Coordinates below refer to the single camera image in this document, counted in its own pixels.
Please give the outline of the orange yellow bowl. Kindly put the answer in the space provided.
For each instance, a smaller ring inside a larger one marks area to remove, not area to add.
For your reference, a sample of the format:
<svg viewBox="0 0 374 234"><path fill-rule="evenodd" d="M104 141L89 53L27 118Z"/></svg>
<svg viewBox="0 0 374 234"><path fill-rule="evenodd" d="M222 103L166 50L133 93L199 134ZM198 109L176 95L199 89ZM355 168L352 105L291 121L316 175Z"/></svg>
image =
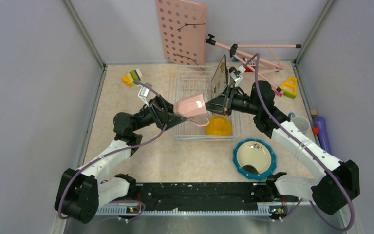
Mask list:
<svg viewBox="0 0 374 234"><path fill-rule="evenodd" d="M232 124L225 117L212 117L205 127L205 132L211 136L229 136L232 134Z"/></svg>

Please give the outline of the white pink handled cup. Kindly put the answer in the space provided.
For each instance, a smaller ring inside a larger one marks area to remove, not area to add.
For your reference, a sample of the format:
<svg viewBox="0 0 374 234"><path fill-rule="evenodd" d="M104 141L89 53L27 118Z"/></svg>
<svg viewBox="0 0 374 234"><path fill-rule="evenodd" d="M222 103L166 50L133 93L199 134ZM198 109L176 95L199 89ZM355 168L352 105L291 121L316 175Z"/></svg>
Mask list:
<svg viewBox="0 0 374 234"><path fill-rule="evenodd" d="M195 94L177 101L173 112L198 127L205 127L210 123L206 102L204 93Z"/></svg>

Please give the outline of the square floral plate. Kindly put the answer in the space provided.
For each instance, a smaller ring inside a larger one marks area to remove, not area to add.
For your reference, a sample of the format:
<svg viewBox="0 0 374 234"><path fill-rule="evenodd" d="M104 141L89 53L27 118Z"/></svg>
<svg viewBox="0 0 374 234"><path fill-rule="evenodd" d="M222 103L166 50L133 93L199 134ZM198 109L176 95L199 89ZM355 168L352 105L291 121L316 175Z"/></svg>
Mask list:
<svg viewBox="0 0 374 234"><path fill-rule="evenodd" d="M228 85L228 74L226 69L226 56L223 55L210 82L210 98L218 97Z"/></svg>

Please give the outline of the white wire dish rack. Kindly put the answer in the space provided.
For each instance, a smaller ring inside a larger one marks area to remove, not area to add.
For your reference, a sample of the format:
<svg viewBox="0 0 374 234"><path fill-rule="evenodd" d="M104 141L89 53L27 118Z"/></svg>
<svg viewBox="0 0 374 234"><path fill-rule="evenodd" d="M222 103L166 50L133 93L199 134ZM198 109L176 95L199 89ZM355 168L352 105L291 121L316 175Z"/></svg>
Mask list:
<svg viewBox="0 0 374 234"><path fill-rule="evenodd" d="M169 82L169 101L177 101L194 94L204 93L210 98L210 83L215 73L216 65L206 65L201 68L193 66L178 66L173 79ZM241 134L240 113L233 111L230 116L224 116L232 126L232 133L228 136L207 135L205 127L199 127L186 121L171 129L177 140L185 141L234 141Z"/></svg>

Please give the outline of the blue rimmed bowl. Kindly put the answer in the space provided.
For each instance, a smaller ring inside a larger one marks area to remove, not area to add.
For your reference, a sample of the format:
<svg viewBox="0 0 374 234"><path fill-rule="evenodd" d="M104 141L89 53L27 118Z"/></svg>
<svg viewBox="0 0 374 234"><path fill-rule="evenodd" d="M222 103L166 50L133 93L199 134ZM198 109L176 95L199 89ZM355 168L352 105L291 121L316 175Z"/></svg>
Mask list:
<svg viewBox="0 0 374 234"><path fill-rule="evenodd" d="M272 147L260 139L240 141L232 151L232 162L246 179L263 181L277 168L277 156Z"/></svg>

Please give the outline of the dark red rimmed plate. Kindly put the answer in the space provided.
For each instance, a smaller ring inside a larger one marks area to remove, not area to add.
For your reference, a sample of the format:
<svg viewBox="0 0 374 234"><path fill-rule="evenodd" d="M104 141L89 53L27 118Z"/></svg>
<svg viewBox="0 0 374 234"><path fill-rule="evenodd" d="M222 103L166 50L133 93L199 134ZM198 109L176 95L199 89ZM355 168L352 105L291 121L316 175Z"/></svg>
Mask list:
<svg viewBox="0 0 374 234"><path fill-rule="evenodd" d="M232 73L236 73L236 71L237 71L237 69L234 66L232 66L232 67L229 68L228 73L232 74Z"/></svg>

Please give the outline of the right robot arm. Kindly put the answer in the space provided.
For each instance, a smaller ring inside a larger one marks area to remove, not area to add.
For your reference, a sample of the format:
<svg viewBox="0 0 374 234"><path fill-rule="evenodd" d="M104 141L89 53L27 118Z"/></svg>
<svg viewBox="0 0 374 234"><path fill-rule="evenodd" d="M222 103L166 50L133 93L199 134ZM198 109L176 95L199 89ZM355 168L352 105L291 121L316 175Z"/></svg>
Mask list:
<svg viewBox="0 0 374 234"><path fill-rule="evenodd" d="M240 87L211 84L208 111L230 115L232 111L254 115L257 129L285 147L312 174L313 178L287 173L268 176L266 195L279 201L285 195L313 201L328 215L345 206L354 211L352 200L360 194L359 167L352 160L342 161L326 152L302 133L289 117L274 105L275 93L266 81L253 84L251 94Z"/></svg>

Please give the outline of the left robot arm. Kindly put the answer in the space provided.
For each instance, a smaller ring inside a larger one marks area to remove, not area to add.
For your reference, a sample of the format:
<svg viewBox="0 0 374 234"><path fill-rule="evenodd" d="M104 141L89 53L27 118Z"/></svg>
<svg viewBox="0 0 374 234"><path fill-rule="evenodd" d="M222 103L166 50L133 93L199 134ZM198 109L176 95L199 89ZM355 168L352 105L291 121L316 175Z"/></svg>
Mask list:
<svg viewBox="0 0 374 234"><path fill-rule="evenodd" d="M185 121L161 95L138 113L116 114L113 118L116 135L107 148L89 163L63 172L54 204L59 219L72 218L86 224L98 208L118 198L127 202L134 200L137 194L134 178L122 174L109 181L105 178L140 147Z"/></svg>

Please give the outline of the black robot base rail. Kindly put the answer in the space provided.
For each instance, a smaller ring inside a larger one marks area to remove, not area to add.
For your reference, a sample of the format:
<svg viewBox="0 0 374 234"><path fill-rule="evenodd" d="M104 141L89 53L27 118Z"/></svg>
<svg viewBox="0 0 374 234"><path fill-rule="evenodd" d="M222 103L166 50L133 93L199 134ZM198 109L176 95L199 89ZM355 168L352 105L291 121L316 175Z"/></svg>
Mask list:
<svg viewBox="0 0 374 234"><path fill-rule="evenodd" d="M299 199L275 195L265 182L130 183L125 197L113 204L124 214L285 216Z"/></svg>

